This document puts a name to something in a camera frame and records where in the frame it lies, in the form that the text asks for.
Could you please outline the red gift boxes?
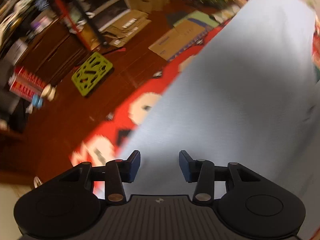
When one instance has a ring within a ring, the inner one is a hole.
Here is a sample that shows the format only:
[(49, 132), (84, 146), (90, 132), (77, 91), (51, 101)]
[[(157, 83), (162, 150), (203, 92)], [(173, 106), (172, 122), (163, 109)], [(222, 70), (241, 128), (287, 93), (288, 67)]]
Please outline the red gift boxes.
[(32, 102), (33, 96), (40, 96), (46, 83), (24, 67), (15, 67), (8, 81), (9, 90), (17, 96)]

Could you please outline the green perforated mat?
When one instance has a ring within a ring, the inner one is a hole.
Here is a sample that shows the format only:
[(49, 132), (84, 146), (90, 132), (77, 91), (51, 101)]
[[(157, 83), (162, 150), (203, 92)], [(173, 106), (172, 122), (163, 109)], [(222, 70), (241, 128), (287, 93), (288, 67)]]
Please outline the green perforated mat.
[(82, 96), (86, 96), (113, 68), (103, 55), (94, 52), (72, 75), (72, 82)]

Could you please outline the flattened cardboard boxes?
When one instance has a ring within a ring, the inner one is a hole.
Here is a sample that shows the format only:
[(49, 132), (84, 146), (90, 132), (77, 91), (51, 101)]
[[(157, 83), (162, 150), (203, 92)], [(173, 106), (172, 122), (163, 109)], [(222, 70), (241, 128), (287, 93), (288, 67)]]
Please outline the flattened cardboard boxes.
[(182, 12), (187, 14), (195, 11), (189, 0), (170, 0), (162, 11), (153, 11), (149, 14), (148, 19), (151, 21), (140, 32), (129, 40), (121, 48), (112, 45), (110, 48), (100, 48), (99, 53), (105, 55), (116, 68), (125, 68), (135, 61), (146, 64), (147, 59), (159, 60), (159, 56), (153, 53), (149, 46), (155, 43), (161, 36), (165, 35), (172, 29), (171, 21), (178, 17)]

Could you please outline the red patterned blanket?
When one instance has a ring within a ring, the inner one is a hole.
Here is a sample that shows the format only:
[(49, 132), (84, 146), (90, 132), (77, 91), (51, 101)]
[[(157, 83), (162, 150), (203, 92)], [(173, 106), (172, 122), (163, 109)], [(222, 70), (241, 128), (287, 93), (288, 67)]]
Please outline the red patterned blanket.
[(126, 99), (72, 153), (94, 166), (139, 150), (127, 194), (192, 194), (178, 153), (225, 165), (237, 161), (275, 182), (318, 113), (308, 21), (253, 26), (232, 20), (209, 32)]

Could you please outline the blue pet bowl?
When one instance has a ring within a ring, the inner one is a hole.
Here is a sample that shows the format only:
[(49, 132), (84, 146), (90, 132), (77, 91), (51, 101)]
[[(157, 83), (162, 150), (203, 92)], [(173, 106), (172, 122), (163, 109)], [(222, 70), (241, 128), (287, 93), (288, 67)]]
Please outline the blue pet bowl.
[(41, 98), (37, 94), (34, 94), (32, 100), (31, 100), (31, 104), (33, 107), (40, 109), (43, 105), (43, 98)]

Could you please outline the white pet bowl stand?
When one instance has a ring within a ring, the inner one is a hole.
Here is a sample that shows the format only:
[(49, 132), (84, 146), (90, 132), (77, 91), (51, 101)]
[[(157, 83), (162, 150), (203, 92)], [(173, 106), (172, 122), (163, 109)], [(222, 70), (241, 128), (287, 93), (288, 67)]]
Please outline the white pet bowl stand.
[(46, 85), (44, 87), (42, 93), (41, 93), (41, 98), (47, 99), (48, 101), (52, 101), (54, 99), (56, 92), (56, 88), (53, 87), (51, 84)]

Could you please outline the light blue knit garment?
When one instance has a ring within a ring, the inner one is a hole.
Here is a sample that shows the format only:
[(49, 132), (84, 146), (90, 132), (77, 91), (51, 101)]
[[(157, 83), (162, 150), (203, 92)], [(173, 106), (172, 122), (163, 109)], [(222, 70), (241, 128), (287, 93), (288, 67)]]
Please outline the light blue knit garment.
[(121, 150), (141, 153), (131, 194), (192, 194), (178, 154), (240, 163), (299, 197), (299, 231), (319, 228), (315, 12), (301, 0), (249, 0), (195, 56)]

